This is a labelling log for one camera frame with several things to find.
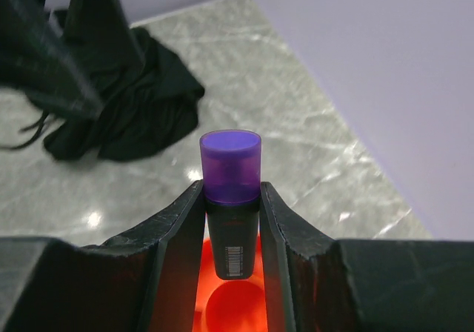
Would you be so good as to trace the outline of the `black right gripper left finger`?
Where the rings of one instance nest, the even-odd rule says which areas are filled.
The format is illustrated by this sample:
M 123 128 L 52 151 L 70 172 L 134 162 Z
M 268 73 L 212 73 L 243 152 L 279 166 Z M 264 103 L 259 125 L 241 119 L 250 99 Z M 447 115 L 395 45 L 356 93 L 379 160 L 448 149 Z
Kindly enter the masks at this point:
M 203 183 L 101 245 L 1 239 L 3 331 L 190 331 L 204 238 Z

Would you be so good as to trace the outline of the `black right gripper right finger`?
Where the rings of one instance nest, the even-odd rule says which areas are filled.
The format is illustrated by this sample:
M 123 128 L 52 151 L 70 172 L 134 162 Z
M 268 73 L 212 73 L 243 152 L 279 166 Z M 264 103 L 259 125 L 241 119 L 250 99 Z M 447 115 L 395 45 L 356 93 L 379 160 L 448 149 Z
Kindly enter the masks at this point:
M 261 184 L 270 331 L 471 331 L 473 244 L 332 239 Z

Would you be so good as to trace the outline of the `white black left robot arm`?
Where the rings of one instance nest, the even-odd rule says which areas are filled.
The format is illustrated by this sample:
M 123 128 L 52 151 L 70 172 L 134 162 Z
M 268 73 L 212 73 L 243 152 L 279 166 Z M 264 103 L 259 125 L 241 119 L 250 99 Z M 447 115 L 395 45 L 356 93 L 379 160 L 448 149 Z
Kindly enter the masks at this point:
M 199 124 L 204 87 L 172 50 L 127 25 L 119 0 L 1 0 L 1 82 L 41 111 L 59 162 L 154 156 Z M 3 331 L 190 331 L 204 231 L 201 183 L 102 245 L 1 238 Z

